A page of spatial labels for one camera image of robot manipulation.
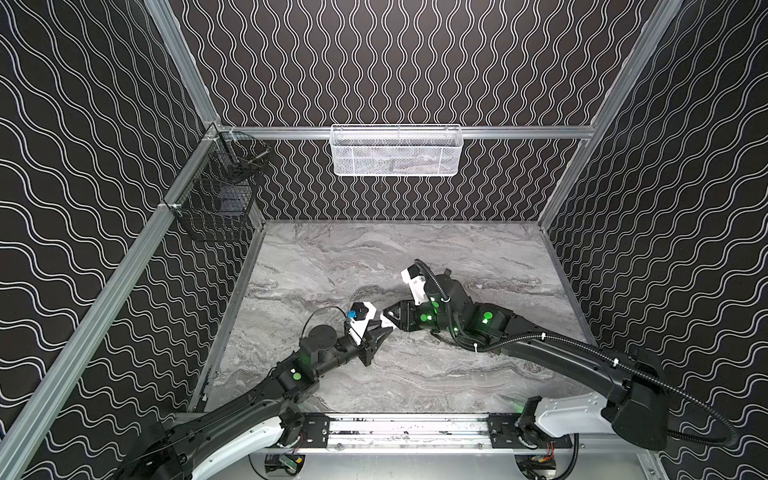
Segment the white earbud charging case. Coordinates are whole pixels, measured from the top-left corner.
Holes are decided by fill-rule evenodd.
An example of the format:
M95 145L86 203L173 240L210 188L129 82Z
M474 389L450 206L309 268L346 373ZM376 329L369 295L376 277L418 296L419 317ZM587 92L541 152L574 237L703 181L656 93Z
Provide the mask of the white earbud charging case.
M381 326L383 328L393 328L393 329L396 328L395 324L391 320L389 320L386 316L381 316L380 321L381 321Z

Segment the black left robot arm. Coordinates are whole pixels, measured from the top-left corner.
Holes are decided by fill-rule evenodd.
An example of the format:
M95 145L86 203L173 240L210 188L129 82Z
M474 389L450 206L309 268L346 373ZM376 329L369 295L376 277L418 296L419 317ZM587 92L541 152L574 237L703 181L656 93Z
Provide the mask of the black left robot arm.
M254 388L225 405L176 425L132 454L116 479L210 479L260 449L289 446L304 417L297 406L318 390L328 372L358 359L368 366L392 326L367 326L360 341L319 325Z

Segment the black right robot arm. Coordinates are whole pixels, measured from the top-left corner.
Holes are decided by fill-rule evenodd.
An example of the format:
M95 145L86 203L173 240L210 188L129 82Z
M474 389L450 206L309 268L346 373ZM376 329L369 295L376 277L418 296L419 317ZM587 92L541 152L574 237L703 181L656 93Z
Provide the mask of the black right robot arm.
M575 433L613 433L647 450L661 451L671 439L732 447L738 431L712 406L668 384L658 359L642 349L621 353L555 333L511 309L474 301L449 271L403 272L410 298L384 308L381 316L401 331L425 330L463 350L498 353L532 362L587 387L587 393L551 399L531 397L518 419L528 443ZM669 425L671 397L685 400L725 428L722 437L677 431Z

